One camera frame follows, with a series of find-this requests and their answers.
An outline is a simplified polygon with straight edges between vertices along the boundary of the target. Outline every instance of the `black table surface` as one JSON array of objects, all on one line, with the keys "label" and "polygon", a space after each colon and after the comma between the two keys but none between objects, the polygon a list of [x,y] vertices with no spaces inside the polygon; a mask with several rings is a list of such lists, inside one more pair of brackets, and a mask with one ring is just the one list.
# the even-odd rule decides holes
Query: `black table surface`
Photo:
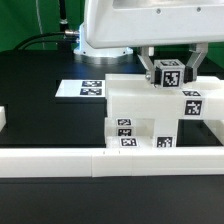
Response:
[{"label": "black table surface", "polygon": [[[171,55],[187,60],[182,52],[159,52],[157,58]],[[54,51],[1,53],[0,105],[6,108],[7,125],[0,133],[0,147],[105,147],[105,99],[56,98],[61,80],[100,80],[105,73],[144,72],[137,59],[100,66],[75,63],[71,54]],[[200,74],[222,77],[224,71],[207,59]],[[179,122],[177,146],[213,145],[220,143],[203,122]]]},{"label": "black table surface", "polygon": [[[182,52],[156,57],[171,54],[187,60]],[[58,100],[58,84],[144,72],[138,60],[99,66],[53,51],[2,52],[0,105],[7,109],[7,126],[0,147],[105,147],[105,100]],[[224,77],[208,59],[200,74]],[[178,146],[193,145],[220,143],[203,122],[180,121]],[[1,224],[223,224],[224,176],[0,179],[0,208]]]}]

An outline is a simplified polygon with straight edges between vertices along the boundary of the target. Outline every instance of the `white plastic housing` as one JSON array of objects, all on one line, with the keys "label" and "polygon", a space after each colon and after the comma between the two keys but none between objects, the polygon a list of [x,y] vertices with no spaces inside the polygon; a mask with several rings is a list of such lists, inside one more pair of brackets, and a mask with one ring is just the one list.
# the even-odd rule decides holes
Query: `white plastic housing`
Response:
[{"label": "white plastic housing", "polygon": [[133,54],[133,50],[125,47],[125,48],[107,48],[107,49],[93,49],[85,40],[84,36],[84,25],[82,24],[80,26],[80,43],[79,47],[74,49],[74,54],[76,55],[84,55],[88,57],[94,57],[94,58],[117,58],[124,55],[130,55]]},{"label": "white plastic housing", "polygon": [[87,0],[86,41],[93,48],[224,40],[223,0]]}]

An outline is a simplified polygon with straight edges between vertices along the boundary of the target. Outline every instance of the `white panel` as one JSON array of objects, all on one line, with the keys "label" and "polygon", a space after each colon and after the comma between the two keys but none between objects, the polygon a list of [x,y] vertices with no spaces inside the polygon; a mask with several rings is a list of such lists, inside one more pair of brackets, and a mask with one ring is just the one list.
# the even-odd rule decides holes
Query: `white panel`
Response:
[{"label": "white panel", "polygon": [[2,177],[92,176],[92,155],[68,149],[1,149]]},{"label": "white panel", "polygon": [[131,176],[132,151],[104,150],[92,157],[92,176]]},{"label": "white panel", "polygon": [[223,174],[223,147],[133,152],[133,176]]},{"label": "white panel", "polygon": [[0,132],[1,132],[2,128],[5,126],[5,124],[6,124],[5,108],[0,107]]},{"label": "white panel", "polygon": [[105,97],[105,81],[62,80],[55,97]]},{"label": "white panel", "polygon": [[122,8],[114,0],[88,0],[86,40],[94,48],[223,41],[223,1],[192,2],[139,7],[134,1],[134,6]]},{"label": "white panel", "polygon": [[184,6],[184,5],[216,5],[224,4],[223,0],[114,0],[114,8],[129,9],[129,8],[147,8],[161,6]]}]

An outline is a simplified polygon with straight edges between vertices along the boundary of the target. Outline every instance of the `wire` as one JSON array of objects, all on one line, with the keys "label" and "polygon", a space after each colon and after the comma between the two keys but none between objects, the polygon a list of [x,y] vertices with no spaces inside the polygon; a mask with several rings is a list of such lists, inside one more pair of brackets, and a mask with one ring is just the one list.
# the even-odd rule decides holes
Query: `wire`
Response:
[{"label": "wire", "polygon": [[36,36],[32,36],[32,37],[22,41],[21,43],[19,43],[14,48],[14,50],[19,50],[23,45],[29,43],[30,41],[36,40],[36,39],[40,39],[40,38],[43,38],[43,37],[61,36],[61,35],[64,35],[64,34],[65,34],[64,32],[53,32],[53,33],[45,33],[45,34],[39,34],[39,35],[36,35]]},{"label": "wire", "polygon": [[41,17],[40,17],[39,0],[36,0],[36,11],[37,11],[37,20],[38,20],[38,25],[39,25],[39,29],[40,29],[40,34],[43,34],[43,27],[42,27],[42,22],[41,22]]},{"label": "wire", "polygon": [[24,47],[22,47],[22,50],[26,50],[27,47],[33,45],[33,44],[40,44],[40,43],[64,43],[64,42],[72,42],[75,43],[74,40],[39,40],[39,41],[33,41],[31,43],[26,44]]},{"label": "wire", "polygon": [[59,0],[59,11],[60,11],[60,31],[69,29],[68,20],[66,16],[66,5],[65,0]]}]

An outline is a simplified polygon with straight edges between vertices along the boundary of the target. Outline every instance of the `metal bracket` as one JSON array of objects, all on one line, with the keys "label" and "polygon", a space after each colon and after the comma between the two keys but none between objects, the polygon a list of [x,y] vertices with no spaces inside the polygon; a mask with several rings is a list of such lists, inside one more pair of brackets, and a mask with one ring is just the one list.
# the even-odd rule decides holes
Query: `metal bracket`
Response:
[{"label": "metal bracket", "polygon": [[149,56],[154,55],[154,47],[141,47],[140,54],[138,55],[141,60],[143,66],[146,69],[146,79],[151,81],[151,83],[155,82],[155,67]]},{"label": "metal bracket", "polygon": [[201,65],[208,53],[208,43],[192,44],[190,45],[189,50],[193,53],[186,66],[193,69],[193,81],[196,81],[198,67]]}]

